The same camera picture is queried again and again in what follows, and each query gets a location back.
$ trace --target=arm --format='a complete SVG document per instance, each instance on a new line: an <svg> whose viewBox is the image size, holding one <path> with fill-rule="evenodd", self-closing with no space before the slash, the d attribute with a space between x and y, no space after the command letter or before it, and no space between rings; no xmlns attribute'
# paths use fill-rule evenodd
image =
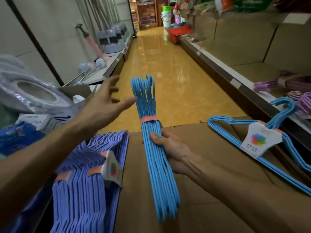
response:
<svg viewBox="0 0 311 233"><path fill-rule="evenodd" d="M71 122L40 141L0 162L0 229L13 219L44 185L68 154L83 140L115 120L135 103L130 97L122 102L111 98L119 77L106 79L81 113Z"/></svg>
<svg viewBox="0 0 311 233"><path fill-rule="evenodd" d="M164 146L174 172L188 176L255 232L311 231L309 197L234 176L192 153L178 137L165 130L162 130L162 137L153 132L150 136L155 144Z"/></svg>

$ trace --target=right hand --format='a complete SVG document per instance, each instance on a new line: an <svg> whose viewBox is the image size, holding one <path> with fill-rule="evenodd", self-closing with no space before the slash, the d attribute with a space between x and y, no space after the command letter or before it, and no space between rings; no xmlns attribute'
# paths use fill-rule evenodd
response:
<svg viewBox="0 0 311 233"><path fill-rule="evenodd" d="M187 175L191 170L186 165L186 160L194 155L189 146L173 133L161 129L162 137L155 132L150 133L150 138L154 144L164 147L167 160L174 173Z"/></svg>

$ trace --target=yellow tile floor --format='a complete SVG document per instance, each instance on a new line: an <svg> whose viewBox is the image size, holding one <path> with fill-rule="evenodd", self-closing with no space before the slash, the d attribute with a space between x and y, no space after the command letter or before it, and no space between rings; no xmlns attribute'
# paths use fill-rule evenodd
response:
<svg viewBox="0 0 311 233"><path fill-rule="evenodd" d="M132 95L132 77L153 75L157 116L164 127L207 121L214 115L246 116L234 101L178 45L163 40L163 27L138 32L113 96ZM141 131L136 106L99 133Z"/></svg>

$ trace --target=left hand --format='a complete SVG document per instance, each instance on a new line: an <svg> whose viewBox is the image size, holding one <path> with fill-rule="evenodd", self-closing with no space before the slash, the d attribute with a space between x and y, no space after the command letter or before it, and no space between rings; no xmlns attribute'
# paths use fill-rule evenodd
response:
<svg viewBox="0 0 311 233"><path fill-rule="evenodd" d="M111 97L113 92L119 91L119 88L115 86L118 80L118 75L106 79L74 121L94 134L109 125L124 110L130 108L136 101L135 96L122 101Z"/></svg>

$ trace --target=green bucket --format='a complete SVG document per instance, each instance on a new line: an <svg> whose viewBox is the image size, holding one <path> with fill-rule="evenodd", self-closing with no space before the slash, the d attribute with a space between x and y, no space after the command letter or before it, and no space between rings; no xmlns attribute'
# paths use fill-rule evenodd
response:
<svg viewBox="0 0 311 233"><path fill-rule="evenodd" d="M163 6L162 7L162 11L172 11L172 7L171 6Z"/></svg>

